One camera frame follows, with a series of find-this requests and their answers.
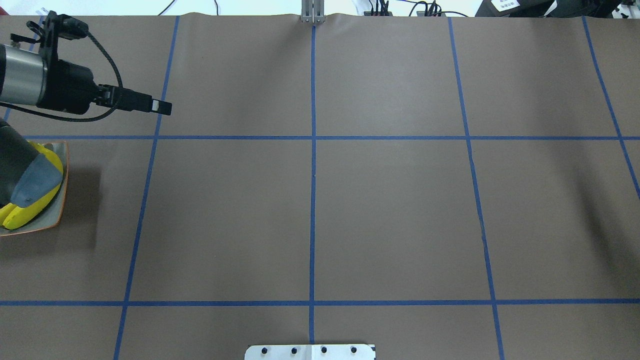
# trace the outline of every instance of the white bracket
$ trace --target white bracket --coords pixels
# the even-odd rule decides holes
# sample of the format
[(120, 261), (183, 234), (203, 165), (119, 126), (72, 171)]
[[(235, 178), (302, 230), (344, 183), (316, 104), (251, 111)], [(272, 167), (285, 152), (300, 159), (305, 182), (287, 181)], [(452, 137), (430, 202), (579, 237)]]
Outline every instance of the white bracket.
[(376, 360), (376, 346), (346, 345), (254, 345), (244, 360)]
[(300, 20), (309, 24), (324, 22), (324, 0), (302, 0)]

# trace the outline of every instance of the vertical blue line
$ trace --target vertical blue line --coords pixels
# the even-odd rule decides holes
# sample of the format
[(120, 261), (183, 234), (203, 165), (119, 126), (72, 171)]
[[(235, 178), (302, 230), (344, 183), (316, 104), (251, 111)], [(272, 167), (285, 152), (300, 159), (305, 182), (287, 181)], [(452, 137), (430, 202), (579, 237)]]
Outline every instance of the vertical blue line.
[[(169, 85), (169, 76), (171, 74), (171, 64), (173, 62), (173, 50), (175, 49), (175, 39), (178, 35), (178, 24), (180, 23), (180, 17), (175, 17), (175, 24), (173, 25), (173, 37), (171, 40), (171, 49), (169, 50), (169, 59), (166, 63), (166, 71), (164, 73), (164, 85), (162, 90), (162, 100), (166, 96), (166, 89)], [(131, 263), (129, 264), (129, 275), (127, 277), (127, 287), (124, 293), (124, 304), (122, 305), (122, 313), (120, 314), (120, 325), (118, 326), (118, 337), (116, 338), (116, 345), (113, 352), (113, 359), (117, 360), (120, 357), (120, 346), (122, 345), (122, 336), (124, 334), (124, 325), (127, 320), (127, 309), (129, 307), (129, 297), (131, 295), (131, 284), (133, 283), (133, 274), (136, 268), (136, 259), (138, 257), (138, 245), (140, 244), (140, 234), (142, 233), (142, 223), (145, 218), (145, 210), (147, 207), (147, 197), (149, 193), (149, 185), (151, 183), (151, 174), (154, 169), (154, 162), (156, 160), (156, 149), (158, 143), (158, 135), (160, 134), (160, 125), (162, 124), (162, 115), (158, 114), (156, 120), (156, 131), (154, 135), (154, 142), (151, 146), (151, 155), (149, 157), (149, 165), (147, 168), (147, 180), (145, 181), (145, 189), (142, 194), (142, 202), (140, 205), (140, 215), (138, 216), (138, 227), (136, 229), (136, 239), (133, 243), (133, 252), (131, 254)]]
[(600, 87), (602, 87), (602, 93), (604, 94), (604, 99), (607, 102), (607, 107), (609, 108), (609, 114), (611, 114), (611, 120), (613, 120), (613, 126), (616, 128), (616, 133), (618, 134), (618, 140), (620, 141), (620, 147), (622, 148), (622, 153), (625, 156), (625, 160), (627, 161), (627, 167), (629, 168), (629, 172), (631, 173), (631, 180), (634, 182), (634, 186), (636, 188), (636, 194), (638, 198), (640, 198), (640, 186), (638, 186), (636, 172), (634, 171), (634, 167), (631, 164), (631, 159), (629, 158), (629, 153), (627, 152), (627, 146), (625, 145), (625, 140), (622, 137), (622, 131), (620, 130), (618, 119), (616, 118), (616, 114), (613, 111), (613, 105), (611, 105), (609, 92), (607, 91), (607, 87), (604, 85), (604, 79), (602, 78), (602, 73), (600, 72), (600, 66), (598, 65), (598, 59), (596, 58), (596, 52), (593, 49), (593, 43), (591, 41), (591, 33), (589, 32), (589, 26), (587, 25), (587, 18), (585, 16), (582, 16), (582, 25), (584, 25), (584, 32), (587, 35), (587, 42), (589, 43), (589, 50), (591, 51), (591, 59), (593, 60), (593, 66), (596, 69), (596, 74), (598, 75), (598, 80), (600, 81)]
[(471, 167), (471, 179), (474, 184), (474, 195), (476, 197), (476, 210), (478, 213), (478, 220), (480, 221), (480, 230), (482, 234), (482, 243), (484, 248), (484, 265), (486, 267), (486, 276), (489, 282), (489, 294), (491, 295), (492, 309), (493, 309), (493, 324), (495, 326), (495, 338), (498, 342), (498, 353), (500, 360), (504, 360), (504, 348), (502, 346), (502, 333), (500, 331), (500, 319), (498, 317), (498, 305), (495, 301), (495, 288), (493, 287), (493, 272), (491, 270), (491, 261), (489, 258), (489, 246), (486, 241), (486, 231), (484, 229), (484, 216), (482, 213), (482, 204), (480, 202), (480, 191), (478, 190), (477, 176), (476, 176), (476, 164), (474, 163), (473, 151), (471, 148), (471, 137), (469, 134), (469, 126), (467, 122), (467, 109), (465, 106), (465, 97), (462, 92), (462, 80), (460, 78), (460, 66), (458, 65), (458, 53), (456, 51), (456, 40), (453, 33), (453, 23), (451, 18), (449, 20), (449, 36), (451, 37), (451, 50), (453, 53), (453, 64), (456, 69), (456, 80), (458, 82), (458, 96), (460, 97), (460, 110), (462, 112), (462, 123), (465, 127), (465, 136), (467, 138), (467, 154), (469, 156), (469, 165)]
[[(44, 16), (40, 16), (40, 20), (38, 20), (38, 25), (42, 24), (42, 20), (44, 19)], [(38, 37), (38, 34), (33, 34), (33, 38), (35, 39), (36, 37)], [(29, 51), (33, 51), (33, 46), (35, 44), (31, 44), (29, 46)], [(11, 109), (7, 108), (6, 111), (4, 112), (4, 121), (9, 121), (9, 114), (11, 113)]]
[(316, 342), (316, 26), (311, 27), (311, 212), (309, 246), (309, 343)]

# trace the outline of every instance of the silver cylinder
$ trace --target silver cylinder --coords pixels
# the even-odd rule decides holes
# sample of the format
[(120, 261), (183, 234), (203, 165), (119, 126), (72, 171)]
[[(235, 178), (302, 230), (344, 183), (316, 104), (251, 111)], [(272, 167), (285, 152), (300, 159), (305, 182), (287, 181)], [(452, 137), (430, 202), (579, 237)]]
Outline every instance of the silver cylinder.
[(36, 105), (44, 96), (47, 67), (40, 55), (4, 45), (6, 71), (0, 101)]

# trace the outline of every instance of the horizontal blue line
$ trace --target horizontal blue line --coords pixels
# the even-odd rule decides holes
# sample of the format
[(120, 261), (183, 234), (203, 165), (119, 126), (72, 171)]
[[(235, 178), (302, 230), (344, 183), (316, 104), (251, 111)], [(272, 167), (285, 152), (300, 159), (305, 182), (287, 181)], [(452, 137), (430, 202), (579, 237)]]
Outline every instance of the horizontal blue line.
[[(122, 301), (75, 300), (0, 300), (0, 306), (122, 306)], [(128, 306), (487, 306), (487, 300), (272, 300), (272, 301), (129, 301)], [(498, 299), (496, 305), (562, 305), (562, 304), (640, 304), (640, 298), (632, 299)]]
[[(60, 140), (153, 140), (153, 135), (28, 135), (27, 139)], [(161, 140), (313, 140), (313, 136), (262, 136), (262, 135), (159, 135)], [(316, 140), (466, 140), (466, 136), (317, 136)], [(617, 136), (491, 136), (472, 135), (470, 140), (619, 140)], [(625, 136), (624, 140), (640, 140), (640, 136)]]

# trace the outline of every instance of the yellow banana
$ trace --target yellow banana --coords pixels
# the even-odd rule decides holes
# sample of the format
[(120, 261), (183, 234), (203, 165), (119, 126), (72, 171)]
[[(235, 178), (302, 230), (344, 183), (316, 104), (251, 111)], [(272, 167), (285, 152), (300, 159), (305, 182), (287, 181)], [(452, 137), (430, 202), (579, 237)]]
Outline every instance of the yellow banana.
[[(30, 144), (38, 152), (44, 154), (47, 160), (49, 160), (61, 174), (64, 173), (62, 161), (60, 161), (60, 158), (55, 152), (47, 149), (39, 143), (30, 142)], [(58, 190), (60, 190), (60, 185), (53, 188), (49, 193), (47, 193), (47, 195), (39, 198), (36, 202), (26, 208), (20, 208), (14, 204), (7, 204), (5, 207), (0, 209), (0, 221), (2, 221), (2, 225), (9, 230), (14, 230), (24, 226), (35, 218), (36, 215), (39, 214), (47, 205), (49, 205), (58, 193)]]

